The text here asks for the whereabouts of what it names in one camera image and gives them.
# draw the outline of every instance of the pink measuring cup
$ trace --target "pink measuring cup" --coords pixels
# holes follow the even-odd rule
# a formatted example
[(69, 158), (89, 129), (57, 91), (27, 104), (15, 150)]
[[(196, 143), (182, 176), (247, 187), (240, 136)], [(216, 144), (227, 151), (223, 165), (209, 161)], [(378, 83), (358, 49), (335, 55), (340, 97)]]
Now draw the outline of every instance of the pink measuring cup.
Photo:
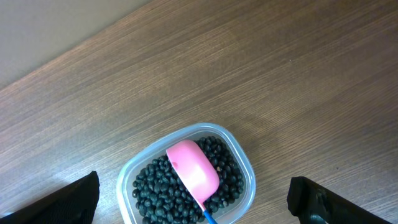
[(216, 223), (204, 206), (220, 184), (217, 172), (210, 161), (191, 140), (183, 140), (166, 150), (170, 163), (184, 186), (198, 202), (209, 223)]

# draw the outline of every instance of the clear plastic container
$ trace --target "clear plastic container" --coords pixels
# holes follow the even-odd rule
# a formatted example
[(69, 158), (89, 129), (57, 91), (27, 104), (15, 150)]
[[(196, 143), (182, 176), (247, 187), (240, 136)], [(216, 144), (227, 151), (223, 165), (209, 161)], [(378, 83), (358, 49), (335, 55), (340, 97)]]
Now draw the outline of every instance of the clear plastic container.
[(211, 123), (198, 123), (169, 134), (151, 144), (143, 151), (138, 153), (135, 157), (130, 159), (122, 168), (116, 186), (116, 194), (122, 217), (127, 224), (141, 224), (142, 216), (140, 216), (138, 209), (136, 209), (136, 198), (132, 197), (132, 182), (136, 175), (151, 163), (153, 159), (166, 154), (166, 149), (184, 139), (199, 140), (201, 137), (215, 136), (220, 138), (234, 155), (239, 168), (244, 176), (244, 192), (239, 199), (232, 205), (219, 209), (213, 214), (213, 218), (218, 223), (233, 223), (239, 219), (249, 209), (256, 194), (256, 177), (249, 159), (243, 152), (241, 146), (238, 144), (234, 136), (225, 128)]

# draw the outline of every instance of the wooden table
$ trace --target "wooden table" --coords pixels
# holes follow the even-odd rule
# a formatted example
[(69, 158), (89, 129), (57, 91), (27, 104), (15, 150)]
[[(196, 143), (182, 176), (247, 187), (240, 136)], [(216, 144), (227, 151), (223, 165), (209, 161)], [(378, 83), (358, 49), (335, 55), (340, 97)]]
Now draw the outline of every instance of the wooden table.
[(299, 175), (398, 223), (397, 21), (396, 0), (153, 1), (0, 91), (0, 213), (96, 170), (94, 223), (122, 223), (122, 166), (207, 121), (256, 173), (239, 223), (298, 223)]

